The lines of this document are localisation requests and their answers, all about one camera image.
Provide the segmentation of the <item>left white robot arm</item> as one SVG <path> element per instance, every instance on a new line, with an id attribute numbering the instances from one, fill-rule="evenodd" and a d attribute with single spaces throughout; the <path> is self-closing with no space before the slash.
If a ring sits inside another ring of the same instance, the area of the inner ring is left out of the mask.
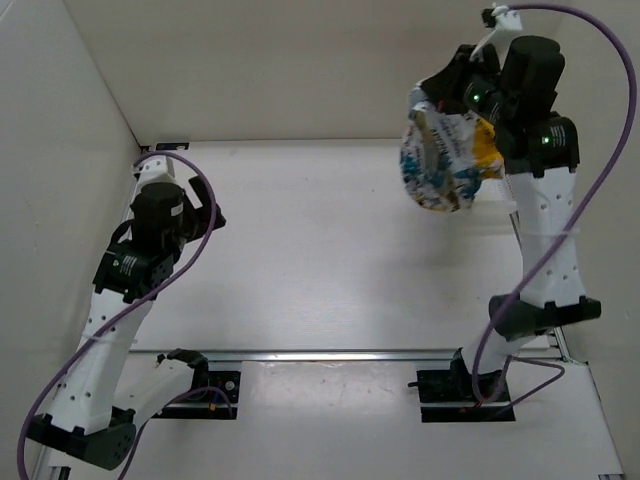
<path id="1" fill-rule="evenodd" d="M 206 358 L 181 348 L 161 355 L 134 386 L 118 387 L 145 317 L 184 273 L 174 268 L 184 246 L 204 247 L 226 223 L 209 181 L 198 174 L 189 184 L 200 207 L 174 180 L 142 180 L 132 216 L 114 231 L 94 276 L 84 339 L 34 401 L 21 443 L 32 440 L 112 471 L 129 461 L 152 417 L 213 391 Z"/>

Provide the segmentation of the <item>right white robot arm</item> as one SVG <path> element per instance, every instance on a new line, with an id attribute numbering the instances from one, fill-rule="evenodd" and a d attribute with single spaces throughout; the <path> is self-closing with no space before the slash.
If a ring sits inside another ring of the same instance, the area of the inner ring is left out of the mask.
<path id="1" fill-rule="evenodd" d="M 490 44 L 463 44 L 421 84 L 439 112 L 474 113 L 493 127 L 519 226 L 523 283 L 514 295 L 491 298 L 489 329 L 454 354 L 449 387 L 460 399 L 495 399 L 524 344 L 601 314 L 581 280 L 569 224 L 579 145 L 573 121 L 553 109 L 564 66 L 556 41 L 520 36 L 504 61 Z"/>

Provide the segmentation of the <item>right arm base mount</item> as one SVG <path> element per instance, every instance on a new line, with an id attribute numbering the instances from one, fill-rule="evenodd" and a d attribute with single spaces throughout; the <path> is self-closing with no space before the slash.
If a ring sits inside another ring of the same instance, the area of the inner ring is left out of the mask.
<path id="1" fill-rule="evenodd" d="M 423 369 L 407 384 L 418 393 L 421 422 L 496 423 L 514 422 L 514 408 L 508 386 L 503 384 L 500 395 L 490 403 L 479 402 L 471 386 L 471 373 L 457 350 L 446 369 Z"/>

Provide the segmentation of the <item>patterned white shorts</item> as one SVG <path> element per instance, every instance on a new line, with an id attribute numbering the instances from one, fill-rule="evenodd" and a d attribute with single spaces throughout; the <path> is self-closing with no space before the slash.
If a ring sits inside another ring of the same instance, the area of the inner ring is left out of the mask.
<path id="1" fill-rule="evenodd" d="M 416 85 L 407 118 L 399 166 L 405 191 L 419 206 L 444 213 L 469 209 L 484 181 L 503 177 L 494 127 L 478 115 L 441 113 Z"/>

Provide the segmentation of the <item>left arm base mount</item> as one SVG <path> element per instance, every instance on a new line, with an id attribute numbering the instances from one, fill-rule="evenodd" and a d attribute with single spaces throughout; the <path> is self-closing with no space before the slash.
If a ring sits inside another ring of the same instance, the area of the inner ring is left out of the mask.
<path id="1" fill-rule="evenodd" d="M 199 352 L 180 349 L 158 354 L 156 365 L 179 357 L 196 360 L 196 376 L 191 393 L 178 402 L 167 405 L 156 413 L 154 419 L 174 420 L 236 420 L 241 385 L 239 363 L 209 361 Z"/>

